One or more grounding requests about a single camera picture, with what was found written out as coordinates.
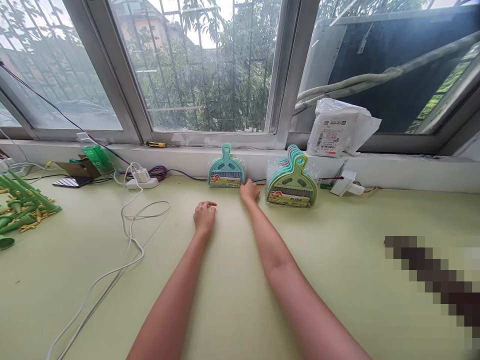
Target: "table surface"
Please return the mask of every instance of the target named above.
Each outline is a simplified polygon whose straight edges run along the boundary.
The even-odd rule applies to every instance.
[[[0,251],[0,358],[44,359],[77,312],[91,283],[118,267],[128,239],[120,208],[134,194],[114,183],[80,189],[35,185],[63,211],[37,229],[12,232]],[[313,209],[260,207],[282,235],[314,289],[373,359],[466,359],[471,333],[457,326],[425,285],[386,258],[385,236],[424,236],[429,247],[464,269],[465,247],[478,239],[480,195],[381,189],[362,196],[319,193]],[[183,358],[300,359],[290,327],[264,277],[247,212],[237,189],[169,176],[127,209],[171,202],[160,217],[135,222],[145,257],[121,276],[82,329],[66,359],[124,359],[150,308],[194,233],[200,201],[218,204],[201,269]],[[152,206],[154,214],[165,204]],[[138,255],[130,249],[128,258]],[[113,278],[102,280],[86,309]],[[54,355],[69,340],[68,331]]]

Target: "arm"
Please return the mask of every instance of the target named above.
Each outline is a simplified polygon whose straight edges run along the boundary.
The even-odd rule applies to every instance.
[[[204,201],[193,214],[195,235],[146,317],[127,360],[180,359],[202,258],[217,204]]]
[[[305,358],[370,359],[309,284],[281,236],[257,205],[259,193],[250,179],[240,188],[266,278]]]

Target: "yellow screwdriver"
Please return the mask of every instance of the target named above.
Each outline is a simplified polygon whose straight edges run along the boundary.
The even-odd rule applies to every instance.
[[[157,141],[147,141],[145,143],[147,146],[152,148],[166,148],[167,145],[164,142],[157,142]]]

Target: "dustpan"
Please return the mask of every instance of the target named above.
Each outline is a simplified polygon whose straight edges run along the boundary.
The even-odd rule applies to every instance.
[[[302,155],[304,152],[301,151],[296,145],[294,145],[295,147],[292,147],[289,149],[288,151],[288,158],[286,159],[286,161],[283,162],[284,165],[280,165],[274,172],[273,174],[270,176],[270,179],[269,179],[269,184],[271,184],[272,182],[274,182],[279,176],[285,174],[285,173],[291,173],[292,170],[293,170],[293,166],[294,166],[294,158],[295,156],[297,155]]]
[[[245,182],[242,165],[230,156],[231,145],[221,146],[222,157],[215,161],[208,172],[208,185],[219,188],[239,188]]]
[[[292,170],[278,176],[270,182],[267,201],[297,207],[311,207],[317,200],[316,182],[305,173],[308,158],[297,154],[292,163]]]

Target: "wall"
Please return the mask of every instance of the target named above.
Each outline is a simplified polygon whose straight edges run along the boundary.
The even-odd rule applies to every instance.
[[[82,153],[76,142],[16,140],[30,161],[46,164],[48,161],[68,162]],[[154,148],[137,145],[110,146],[129,162],[139,162],[148,169],[163,165],[167,169],[182,170],[192,176],[206,177],[209,164],[220,157],[213,147]],[[8,140],[0,140],[0,149],[17,162],[25,161],[19,149]],[[232,154],[246,163],[246,175],[253,180],[264,179],[268,161],[286,156],[285,150],[233,149]],[[462,157],[418,155],[361,154],[357,157],[330,158],[309,156],[309,161],[321,169],[321,177],[333,177],[347,160],[346,167],[357,172],[357,180],[365,187],[381,186],[387,189],[431,190],[480,194],[480,162]],[[128,165],[114,158],[118,169]]]
[[[480,132],[472,137],[472,139],[455,155],[472,161],[480,162]]]

